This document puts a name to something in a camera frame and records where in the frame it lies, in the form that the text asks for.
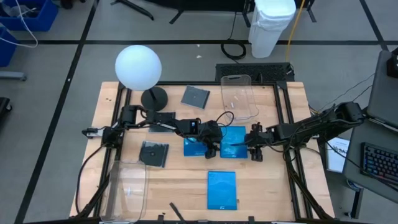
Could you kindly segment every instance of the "lamp base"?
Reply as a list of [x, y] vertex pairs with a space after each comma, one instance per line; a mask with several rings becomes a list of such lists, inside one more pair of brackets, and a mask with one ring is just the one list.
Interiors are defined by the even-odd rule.
[[[152, 97], [150, 91], [153, 92], [155, 99]], [[156, 86], [144, 91], [141, 96], [141, 103], [147, 110], [160, 111], [161, 109], [165, 108], [167, 101], [168, 98], [166, 91]]]

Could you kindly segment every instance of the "transparent plastic bin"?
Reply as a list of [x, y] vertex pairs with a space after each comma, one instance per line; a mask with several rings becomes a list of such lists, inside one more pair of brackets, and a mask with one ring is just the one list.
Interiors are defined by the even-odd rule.
[[[245, 123], [259, 114], [249, 75], [229, 75], [221, 78], [221, 92], [225, 111], [234, 113], [233, 123]], [[225, 120], [230, 123], [231, 114]]]
[[145, 215], [148, 171], [143, 162], [116, 161], [103, 197], [103, 222], [134, 223]]

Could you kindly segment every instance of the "floor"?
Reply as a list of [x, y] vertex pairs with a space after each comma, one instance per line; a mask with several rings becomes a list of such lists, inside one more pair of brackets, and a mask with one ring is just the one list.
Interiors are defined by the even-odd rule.
[[[162, 80], [214, 80], [217, 63], [234, 63], [221, 53], [219, 44], [209, 41], [229, 37], [232, 12], [185, 12], [170, 25], [175, 10], [131, 1], [150, 11], [155, 21], [122, 4], [76, 1], [72, 10], [60, 9], [49, 32], [35, 33], [40, 40], [36, 49], [18, 47], [10, 66], [0, 68], [28, 75], [26, 82], [0, 81], [0, 96], [9, 97], [14, 105], [0, 134], [0, 223], [13, 223], [19, 210], [18, 220], [24, 222], [68, 217], [86, 145], [80, 131], [91, 124], [101, 82], [116, 81], [114, 60], [123, 48], [131, 44], [152, 48], [162, 61]], [[398, 47], [397, 8], [396, 0], [317, 0], [312, 7], [316, 23], [303, 12], [290, 62], [312, 107], [321, 108], [374, 73], [383, 47]], [[292, 23], [280, 40], [287, 40], [291, 29]], [[26, 32], [12, 34], [32, 43]], [[233, 38], [247, 40], [248, 34], [239, 15]], [[253, 58], [247, 45], [248, 55], [240, 62], [283, 62], [285, 43], [279, 42], [264, 59]], [[371, 83], [372, 78], [339, 101], [352, 100]], [[369, 92], [357, 99], [362, 107]], [[33, 193], [30, 206], [20, 209], [39, 154], [42, 158], [47, 151], [36, 188], [28, 188]], [[343, 212], [351, 208], [353, 191], [340, 175], [327, 172], [326, 177], [336, 217], [349, 220]], [[366, 190], [359, 221], [396, 223], [397, 210], [397, 204]]]

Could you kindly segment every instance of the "wooden table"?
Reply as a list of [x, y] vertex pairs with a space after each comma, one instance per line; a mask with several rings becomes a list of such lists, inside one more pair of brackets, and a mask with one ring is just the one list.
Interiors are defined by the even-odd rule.
[[[110, 125], [117, 86], [116, 82], [102, 84], [92, 126]], [[216, 119], [224, 111], [220, 86], [199, 86], [199, 88], [211, 91], [205, 110], [180, 103], [185, 86], [161, 87], [169, 96], [169, 102], [162, 111], [175, 111], [177, 119], [199, 117], [202, 121], [208, 121]], [[303, 83], [288, 83], [288, 88], [294, 120], [300, 121], [309, 117], [310, 112]], [[278, 124], [273, 88], [271, 86], [254, 86], [253, 92], [259, 114], [250, 122], [242, 124], [246, 125], [246, 131], [250, 131], [251, 124], [256, 122], [261, 122], [264, 127]], [[141, 91], [133, 91], [130, 105], [140, 104], [141, 94]], [[282, 91], [280, 91], [280, 96], [284, 118], [287, 121]], [[295, 219], [288, 175], [282, 154], [265, 147], [262, 149], [263, 162], [254, 162], [250, 159], [221, 159], [219, 152], [212, 159], [184, 157], [181, 137], [174, 134], [148, 133], [147, 129], [132, 129], [126, 131], [124, 137], [122, 161], [137, 161], [144, 140], [165, 142], [170, 146], [164, 169], [148, 167], [150, 178], [146, 213], [142, 220], [156, 220], [162, 213], [165, 213], [165, 220], [178, 220], [169, 205], [170, 202], [177, 206], [186, 220], [247, 221], [248, 216], [254, 216], [257, 221], [291, 221]], [[85, 158], [98, 148], [100, 141], [99, 138], [88, 140]], [[314, 140], [311, 140], [307, 146], [318, 150]], [[83, 171], [79, 194], [81, 209], [97, 189], [104, 152], [103, 149], [95, 155]], [[306, 149], [301, 150], [301, 155], [309, 191], [324, 210], [334, 217], [320, 156]], [[209, 170], [233, 170], [236, 172], [237, 211], [206, 209], [207, 173]], [[301, 214], [304, 217], [303, 200], [298, 188], [297, 195]], [[72, 206], [70, 215], [75, 214], [75, 207]]]

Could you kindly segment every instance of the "blue notebook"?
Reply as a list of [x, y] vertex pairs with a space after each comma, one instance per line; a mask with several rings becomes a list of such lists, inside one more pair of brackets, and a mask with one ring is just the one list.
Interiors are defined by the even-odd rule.
[[247, 159], [248, 158], [248, 147], [245, 145], [232, 146], [232, 144], [239, 144], [244, 142], [244, 136], [246, 135], [245, 126], [228, 126], [221, 127], [223, 132], [223, 139], [220, 144], [220, 157], [221, 158], [235, 158], [235, 159]]
[[195, 138], [184, 139], [184, 156], [204, 156], [207, 147]]
[[209, 171], [207, 209], [237, 210], [236, 176], [230, 171]]

